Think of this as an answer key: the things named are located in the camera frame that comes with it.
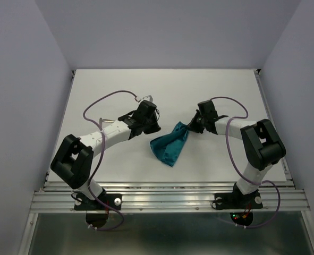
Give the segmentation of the teal cloth napkin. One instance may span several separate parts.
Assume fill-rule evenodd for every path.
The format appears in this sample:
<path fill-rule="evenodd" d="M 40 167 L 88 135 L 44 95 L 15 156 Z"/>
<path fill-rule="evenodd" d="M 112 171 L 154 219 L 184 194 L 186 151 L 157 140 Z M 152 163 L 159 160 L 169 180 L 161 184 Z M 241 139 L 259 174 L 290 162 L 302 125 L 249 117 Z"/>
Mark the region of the teal cloth napkin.
<path fill-rule="evenodd" d="M 178 122 L 171 133 L 151 140 L 151 151 L 160 162 L 173 167 L 188 139 L 188 135 L 188 126 Z"/>

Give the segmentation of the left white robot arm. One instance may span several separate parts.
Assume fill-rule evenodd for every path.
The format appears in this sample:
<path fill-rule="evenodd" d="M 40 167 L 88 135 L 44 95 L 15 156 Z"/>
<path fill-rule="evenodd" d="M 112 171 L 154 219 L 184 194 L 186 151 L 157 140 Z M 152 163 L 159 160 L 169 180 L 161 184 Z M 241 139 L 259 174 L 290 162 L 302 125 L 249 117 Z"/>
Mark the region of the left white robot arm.
<path fill-rule="evenodd" d="M 122 195 L 108 194 L 91 174 L 93 159 L 104 150 L 140 134 L 161 130 L 157 123 L 157 107 L 143 100 L 136 110 L 129 112 L 102 131 L 75 137 L 67 135 L 58 148 L 50 165 L 74 194 L 74 210 L 121 210 Z"/>

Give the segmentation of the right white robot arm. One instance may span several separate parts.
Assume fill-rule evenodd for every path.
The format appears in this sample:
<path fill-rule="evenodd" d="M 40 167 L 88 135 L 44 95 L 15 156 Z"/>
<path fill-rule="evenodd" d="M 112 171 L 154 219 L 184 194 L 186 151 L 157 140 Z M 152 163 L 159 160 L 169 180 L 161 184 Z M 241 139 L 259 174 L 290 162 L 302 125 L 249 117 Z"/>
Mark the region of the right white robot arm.
<path fill-rule="evenodd" d="M 243 142 L 248 163 L 244 171 L 237 170 L 239 180 L 230 193 L 215 193 L 211 206 L 216 210 L 263 208 L 259 187 L 268 171 L 285 155 L 286 149 L 269 119 L 250 121 L 248 116 L 219 115 L 212 100 L 198 103 L 190 131 L 208 131 L 223 135 L 225 141 L 236 138 Z"/>

